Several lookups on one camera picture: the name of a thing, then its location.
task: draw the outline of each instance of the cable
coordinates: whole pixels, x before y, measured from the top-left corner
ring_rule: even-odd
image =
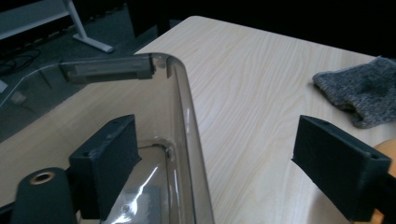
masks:
[[[9,76],[28,67],[41,54],[39,49],[29,49],[23,54],[0,58],[0,77]]]

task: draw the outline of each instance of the dark floor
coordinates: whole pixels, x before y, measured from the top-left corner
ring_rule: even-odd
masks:
[[[170,22],[171,26],[178,24],[178,21]],[[76,40],[73,35],[77,30],[71,26],[61,34],[37,40],[9,62],[1,62],[0,80],[8,84],[46,64],[60,61],[132,55],[158,37],[155,26],[135,37],[126,6],[85,22],[84,29],[88,37],[113,47],[114,52],[106,53]]]

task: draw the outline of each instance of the wood grain surface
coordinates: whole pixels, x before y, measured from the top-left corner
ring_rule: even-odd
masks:
[[[186,66],[216,223],[349,223],[291,162],[300,115],[374,146],[395,123],[362,130],[312,82],[373,57],[223,21],[190,17],[138,52]]]

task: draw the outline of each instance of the clear plastic container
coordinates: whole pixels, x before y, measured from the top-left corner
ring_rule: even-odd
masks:
[[[0,95],[0,206],[30,173],[66,169],[108,121],[134,114],[139,155],[106,221],[214,223],[183,63],[161,53],[42,67]]]

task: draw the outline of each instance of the gray knit glove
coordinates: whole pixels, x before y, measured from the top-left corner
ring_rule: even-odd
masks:
[[[329,102],[353,114],[352,124],[372,128],[396,120],[396,61],[376,57],[369,63],[313,76]]]

